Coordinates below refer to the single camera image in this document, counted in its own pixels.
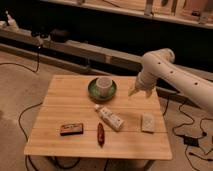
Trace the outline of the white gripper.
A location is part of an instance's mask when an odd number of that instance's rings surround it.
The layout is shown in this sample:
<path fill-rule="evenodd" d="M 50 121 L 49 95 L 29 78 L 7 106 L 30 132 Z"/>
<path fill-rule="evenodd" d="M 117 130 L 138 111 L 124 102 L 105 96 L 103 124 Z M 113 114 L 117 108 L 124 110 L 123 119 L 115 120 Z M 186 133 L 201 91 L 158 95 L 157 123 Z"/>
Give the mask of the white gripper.
<path fill-rule="evenodd" d="M 138 75 L 135 82 L 135 87 L 130 87 L 128 91 L 128 97 L 136 94 L 141 91 L 146 91 L 146 98 L 149 98 L 152 95 L 152 89 L 155 87 L 155 80 L 146 80 L 144 77 Z"/>

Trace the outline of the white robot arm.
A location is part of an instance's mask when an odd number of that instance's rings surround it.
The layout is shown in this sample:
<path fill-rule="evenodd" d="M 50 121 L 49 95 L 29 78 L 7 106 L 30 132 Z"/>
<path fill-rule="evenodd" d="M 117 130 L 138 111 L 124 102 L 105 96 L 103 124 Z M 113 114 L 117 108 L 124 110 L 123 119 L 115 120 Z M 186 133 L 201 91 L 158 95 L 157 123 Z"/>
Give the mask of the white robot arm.
<path fill-rule="evenodd" d="M 160 78 L 213 115 L 213 83 L 176 67 L 174 60 L 175 54 L 169 48 L 145 53 L 141 58 L 142 70 L 128 95 L 132 96 L 142 90 L 150 96 Z"/>

